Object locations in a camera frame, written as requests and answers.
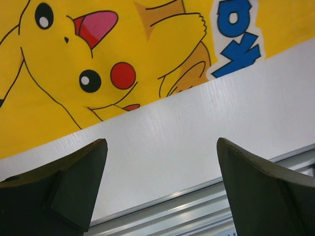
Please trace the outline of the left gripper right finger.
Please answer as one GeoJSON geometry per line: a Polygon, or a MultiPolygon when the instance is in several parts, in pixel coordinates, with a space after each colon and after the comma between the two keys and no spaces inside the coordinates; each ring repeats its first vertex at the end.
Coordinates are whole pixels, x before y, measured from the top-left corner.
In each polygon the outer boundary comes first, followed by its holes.
{"type": "Polygon", "coordinates": [[[259,157],[225,138],[217,154],[239,236],[313,236],[315,178],[259,157]]]}

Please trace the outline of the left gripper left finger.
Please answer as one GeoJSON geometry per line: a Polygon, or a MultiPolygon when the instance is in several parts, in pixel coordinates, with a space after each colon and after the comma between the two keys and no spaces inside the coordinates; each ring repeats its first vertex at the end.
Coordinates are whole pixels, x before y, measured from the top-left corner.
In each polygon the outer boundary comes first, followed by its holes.
{"type": "Polygon", "coordinates": [[[89,230],[108,144],[98,139],[65,157],[0,183],[2,233],[89,230]]]}

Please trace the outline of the yellow Pikachu placemat cloth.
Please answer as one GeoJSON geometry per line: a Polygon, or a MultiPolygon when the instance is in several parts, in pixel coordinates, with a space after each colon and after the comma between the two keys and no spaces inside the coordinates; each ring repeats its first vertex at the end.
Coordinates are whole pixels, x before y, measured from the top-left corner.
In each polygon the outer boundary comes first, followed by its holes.
{"type": "Polygon", "coordinates": [[[314,36],[312,0],[3,0],[0,156],[220,78],[314,36]]]}

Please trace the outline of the aluminium front rail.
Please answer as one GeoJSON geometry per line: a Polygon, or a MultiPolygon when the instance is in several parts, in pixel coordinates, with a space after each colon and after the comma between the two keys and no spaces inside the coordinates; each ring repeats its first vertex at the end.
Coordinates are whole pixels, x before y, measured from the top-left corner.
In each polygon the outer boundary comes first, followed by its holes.
{"type": "Polygon", "coordinates": [[[109,148],[88,235],[188,236],[231,225],[215,144],[109,148]]]}

